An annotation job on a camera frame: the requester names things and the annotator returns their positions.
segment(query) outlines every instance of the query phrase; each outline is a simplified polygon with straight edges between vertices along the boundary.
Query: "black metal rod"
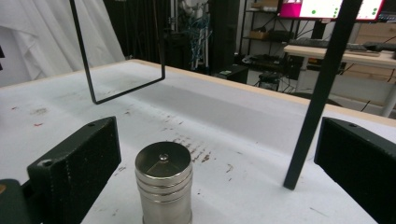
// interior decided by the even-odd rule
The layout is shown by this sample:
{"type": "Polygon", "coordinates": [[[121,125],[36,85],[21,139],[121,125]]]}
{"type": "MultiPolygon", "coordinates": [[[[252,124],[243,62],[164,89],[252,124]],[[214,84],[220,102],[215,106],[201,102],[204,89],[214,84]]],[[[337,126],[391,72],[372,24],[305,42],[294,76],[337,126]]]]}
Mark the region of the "black metal rod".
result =
{"type": "Polygon", "coordinates": [[[130,52],[130,37],[129,37],[129,27],[128,27],[128,21],[129,21],[129,14],[128,14],[128,8],[127,8],[127,1],[122,3],[122,9],[124,13],[124,29],[125,29],[125,38],[126,38],[126,56],[128,59],[131,57],[131,52],[130,52]]]}
{"type": "Polygon", "coordinates": [[[78,37],[79,49],[81,51],[81,57],[82,57],[82,62],[84,64],[85,75],[86,75],[86,77],[88,79],[88,86],[90,87],[91,98],[92,98],[92,101],[95,104],[97,104],[96,98],[95,98],[95,91],[93,90],[93,85],[92,85],[92,80],[91,80],[90,67],[88,66],[87,54],[85,53],[84,41],[82,39],[81,28],[79,27],[76,3],[75,3],[74,0],[70,0],[70,7],[72,8],[73,20],[74,20],[74,23],[75,23],[75,26],[76,26],[76,32],[77,32],[77,37],[78,37]]]}
{"type": "Polygon", "coordinates": [[[247,15],[247,4],[248,4],[248,0],[245,0],[244,16],[242,17],[241,38],[239,39],[239,56],[242,55],[242,41],[244,39],[245,17],[247,15]]]}
{"type": "Polygon", "coordinates": [[[156,32],[156,38],[157,38],[157,42],[158,42],[158,50],[159,50],[159,54],[160,54],[160,62],[161,62],[161,77],[158,79],[155,79],[153,81],[150,81],[148,83],[145,83],[143,85],[140,85],[138,87],[129,89],[128,91],[123,91],[120,92],[118,94],[112,95],[110,97],[107,97],[105,99],[96,100],[95,97],[95,92],[93,89],[93,85],[92,85],[92,78],[91,78],[91,73],[90,73],[90,67],[88,66],[88,60],[87,60],[87,54],[85,52],[85,48],[84,48],[84,42],[82,39],[82,34],[81,34],[81,29],[79,26],[79,21],[78,21],[78,14],[77,14],[77,10],[76,10],[76,4],[74,0],[70,0],[70,7],[72,8],[72,13],[73,13],[73,19],[75,22],[75,26],[76,26],[76,31],[77,31],[77,35],[78,35],[78,43],[79,43],[79,48],[81,50],[81,56],[82,56],[82,61],[84,63],[84,68],[85,68],[85,74],[87,76],[87,80],[88,80],[88,86],[90,88],[90,93],[91,93],[91,98],[94,104],[99,105],[101,103],[110,101],[112,99],[115,99],[117,97],[120,97],[124,94],[127,94],[129,92],[132,91],[137,91],[140,90],[142,88],[145,88],[151,84],[154,84],[156,82],[159,82],[161,80],[165,79],[165,58],[164,58],[164,40],[163,40],[163,24],[161,22],[158,22],[157,17],[160,13],[160,10],[158,10],[156,4],[155,4],[156,0],[153,0],[153,9],[154,9],[154,16],[155,16],[155,32],[156,32]]]}
{"type": "MultiPolygon", "coordinates": [[[[250,22],[250,30],[253,30],[253,25],[254,25],[254,20],[256,19],[256,13],[252,12],[251,15],[251,22],[250,22]]],[[[250,47],[251,47],[251,39],[247,40],[247,55],[250,54],[250,47]]]]}
{"type": "Polygon", "coordinates": [[[324,106],[332,89],[344,51],[361,7],[362,0],[345,0],[341,5],[337,23],[334,26],[318,81],[306,113],[303,128],[294,149],[288,173],[283,186],[295,189],[304,166],[304,161],[314,138],[324,106]]]}

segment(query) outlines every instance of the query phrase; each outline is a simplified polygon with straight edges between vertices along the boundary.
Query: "stainless steel container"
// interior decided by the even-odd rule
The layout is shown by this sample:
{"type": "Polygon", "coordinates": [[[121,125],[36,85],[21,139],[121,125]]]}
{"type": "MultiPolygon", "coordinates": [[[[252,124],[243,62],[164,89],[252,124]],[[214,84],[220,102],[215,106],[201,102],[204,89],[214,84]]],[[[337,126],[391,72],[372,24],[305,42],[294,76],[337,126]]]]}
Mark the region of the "stainless steel container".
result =
{"type": "Polygon", "coordinates": [[[155,143],[143,148],[134,164],[143,223],[191,223],[192,162],[189,150],[173,142],[155,143]]]}

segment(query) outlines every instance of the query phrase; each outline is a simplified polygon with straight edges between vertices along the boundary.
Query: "computer screen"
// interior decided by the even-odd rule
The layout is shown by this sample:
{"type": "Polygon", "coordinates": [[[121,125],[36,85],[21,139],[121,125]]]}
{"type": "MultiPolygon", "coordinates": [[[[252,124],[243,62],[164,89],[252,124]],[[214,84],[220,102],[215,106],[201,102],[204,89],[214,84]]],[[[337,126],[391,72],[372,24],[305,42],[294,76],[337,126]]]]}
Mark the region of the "computer screen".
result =
{"type": "MultiPolygon", "coordinates": [[[[376,21],[385,0],[363,0],[357,21],[376,21]]],[[[295,20],[332,20],[338,17],[342,0],[283,0],[279,17],[295,20]]]]}
{"type": "Polygon", "coordinates": [[[396,21],[396,0],[385,0],[378,19],[380,21],[396,21]]]}

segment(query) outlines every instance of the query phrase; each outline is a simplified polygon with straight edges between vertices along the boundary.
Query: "floor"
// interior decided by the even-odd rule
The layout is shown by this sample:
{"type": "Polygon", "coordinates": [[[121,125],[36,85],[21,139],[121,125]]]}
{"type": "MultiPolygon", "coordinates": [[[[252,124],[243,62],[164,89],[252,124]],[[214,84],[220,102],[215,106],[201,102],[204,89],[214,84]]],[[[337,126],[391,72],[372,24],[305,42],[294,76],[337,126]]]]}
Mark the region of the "floor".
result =
{"type": "MultiPolygon", "coordinates": [[[[259,80],[259,75],[262,74],[261,72],[249,70],[247,76],[247,84],[254,86],[257,84],[259,80]]],[[[294,92],[296,86],[296,80],[288,79],[286,77],[281,78],[279,84],[279,90],[281,92],[294,92]]],[[[311,93],[313,90],[305,90],[304,92],[311,93]]],[[[381,113],[381,106],[378,105],[371,105],[367,104],[367,102],[361,102],[356,100],[347,99],[345,97],[340,97],[336,95],[330,95],[329,97],[331,100],[334,100],[336,103],[342,105],[345,108],[363,111],[369,114],[379,115],[381,113]]],[[[389,115],[390,119],[396,119],[396,110],[393,109],[392,113],[389,115]]]]}

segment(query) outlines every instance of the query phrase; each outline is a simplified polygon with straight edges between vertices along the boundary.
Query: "table surface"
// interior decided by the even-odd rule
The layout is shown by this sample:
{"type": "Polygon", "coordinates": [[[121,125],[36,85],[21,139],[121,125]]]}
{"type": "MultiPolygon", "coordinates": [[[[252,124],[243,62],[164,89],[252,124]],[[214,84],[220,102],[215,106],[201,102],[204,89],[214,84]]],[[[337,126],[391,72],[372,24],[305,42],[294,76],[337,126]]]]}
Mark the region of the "table surface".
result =
{"type": "MultiPolygon", "coordinates": [[[[128,61],[98,68],[133,75],[159,66],[128,61]]],[[[111,91],[101,89],[108,94],[111,91]]],[[[313,163],[317,136],[295,191],[282,187],[308,106],[305,99],[174,68],[166,79],[102,105],[83,72],[0,89],[0,178],[26,167],[83,125],[116,116],[122,162],[83,223],[141,223],[134,158],[173,141],[191,152],[193,223],[375,223],[313,163]]],[[[396,142],[396,121],[326,105],[324,116],[354,122],[396,142]]]]}
{"type": "MultiPolygon", "coordinates": [[[[301,57],[316,57],[323,59],[326,54],[326,49],[310,48],[287,45],[284,51],[295,56],[301,57]]],[[[343,57],[343,62],[345,63],[357,63],[364,64],[368,66],[383,67],[383,68],[396,68],[396,60],[392,59],[393,52],[382,51],[379,57],[371,57],[357,54],[345,53],[343,57]]]]}

